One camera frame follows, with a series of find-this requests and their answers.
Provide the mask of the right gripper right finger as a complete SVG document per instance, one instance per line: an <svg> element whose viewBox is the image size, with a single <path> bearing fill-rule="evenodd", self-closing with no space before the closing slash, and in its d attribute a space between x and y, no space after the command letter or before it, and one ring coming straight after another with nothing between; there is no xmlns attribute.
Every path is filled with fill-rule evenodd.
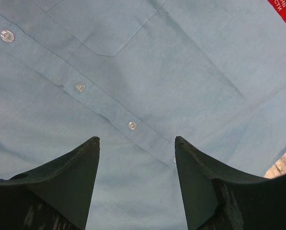
<svg viewBox="0 0 286 230"><path fill-rule="evenodd" d="M232 168L175 139L190 230L286 230L286 174L274 179Z"/></svg>

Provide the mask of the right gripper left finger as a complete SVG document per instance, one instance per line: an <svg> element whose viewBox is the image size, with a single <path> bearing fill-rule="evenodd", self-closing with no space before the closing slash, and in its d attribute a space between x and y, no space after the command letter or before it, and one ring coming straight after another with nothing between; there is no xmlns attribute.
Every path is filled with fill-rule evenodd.
<svg viewBox="0 0 286 230"><path fill-rule="evenodd" d="M99 163L100 139L48 163L0 179L0 230L84 230Z"/></svg>

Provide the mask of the light blue shirt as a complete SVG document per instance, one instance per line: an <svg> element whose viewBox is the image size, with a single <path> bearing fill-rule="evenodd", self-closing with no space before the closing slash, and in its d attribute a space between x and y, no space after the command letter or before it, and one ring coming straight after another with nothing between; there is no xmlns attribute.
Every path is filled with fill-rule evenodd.
<svg viewBox="0 0 286 230"><path fill-rule="evenodd" d="M176 136L264 176L286 152L266 0L0 0L0 179L100 138L89 230L185 230Z"/></svg>

